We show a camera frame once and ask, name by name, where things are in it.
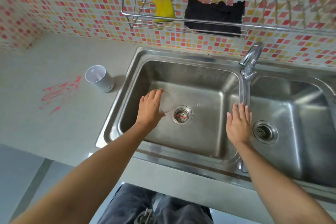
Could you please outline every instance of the sink drain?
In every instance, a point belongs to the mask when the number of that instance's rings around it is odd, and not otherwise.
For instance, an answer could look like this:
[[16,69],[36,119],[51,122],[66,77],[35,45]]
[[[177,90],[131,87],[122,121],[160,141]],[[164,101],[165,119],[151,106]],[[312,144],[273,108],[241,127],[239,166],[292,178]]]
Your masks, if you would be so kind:
[[191,121],[191,118],[193,117],[190,108],[184,105],[175,107],[172,113],[173,113],[173,121],[178,125],[189,123]]
[[259,120],[253,125],[253,134],[260,142],[272,144],[278,139],[278,131],[268,121]]

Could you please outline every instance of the sponge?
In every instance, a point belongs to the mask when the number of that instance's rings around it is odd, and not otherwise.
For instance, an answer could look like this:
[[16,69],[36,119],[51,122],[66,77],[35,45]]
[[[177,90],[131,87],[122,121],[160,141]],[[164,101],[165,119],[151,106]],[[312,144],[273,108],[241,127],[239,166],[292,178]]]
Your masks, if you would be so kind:
[[[175,18],[173,3],[171,0],[152,0],[156,6],[155,16]],[[174,20],[155,19],[156,22],[170,22]]]

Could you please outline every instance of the black towel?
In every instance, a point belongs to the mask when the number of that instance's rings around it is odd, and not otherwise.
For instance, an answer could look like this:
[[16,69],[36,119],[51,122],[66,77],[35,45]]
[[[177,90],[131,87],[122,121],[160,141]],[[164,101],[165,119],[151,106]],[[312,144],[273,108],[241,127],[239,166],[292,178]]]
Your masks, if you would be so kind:
[[[245,1],[238,1],[231,5],[226,5],[223,1],[218,4],[203,4],[198,0],[188,0],[188,6],[185,10],[184,18],[186,19],[196,19],[196,20],[206,20],[206,21],[221,21],[221,22],[233,22],[241,23],[242,16],[244,14]],[[237,26],[227,26],[227,25],[214,25],[208,23],[198,23],[198,22],[184,22],[185,26],[190,29],[195,30],[211,30],[220,31],[226,33],[237,33],[241,34],[240,27]],[[240,37],[240,35],[232,34],[221,34],[212,32],[203,32],[207,34],[214,35],[224,35],[224,36],[235,36]]]

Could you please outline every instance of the double bowl sink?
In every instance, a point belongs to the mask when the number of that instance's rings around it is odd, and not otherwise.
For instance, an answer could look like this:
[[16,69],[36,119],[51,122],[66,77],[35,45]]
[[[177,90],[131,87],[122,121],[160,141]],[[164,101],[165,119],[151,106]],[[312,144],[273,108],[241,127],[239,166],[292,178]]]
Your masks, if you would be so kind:
[[173,108],[133,157],[253,188],[225,130],[226,112],[244,102],[256,150],[312,195],[336,201],[335,74],[262,61],[255,70],[245,80],[234,58],[139,47],[96,146],[126,132],[141,96],[162,88]]

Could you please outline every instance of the gray pants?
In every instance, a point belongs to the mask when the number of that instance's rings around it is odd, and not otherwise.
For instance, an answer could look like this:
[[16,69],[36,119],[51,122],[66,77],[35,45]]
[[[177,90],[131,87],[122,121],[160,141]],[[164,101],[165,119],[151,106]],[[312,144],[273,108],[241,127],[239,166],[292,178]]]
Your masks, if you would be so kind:
[[[153,209],[155,195],[155,191],[123,184],[98,224],[133,224],[140,213]],[[167,195],[162,197],[153,215],[158,224],[213,224],[209,208]]]

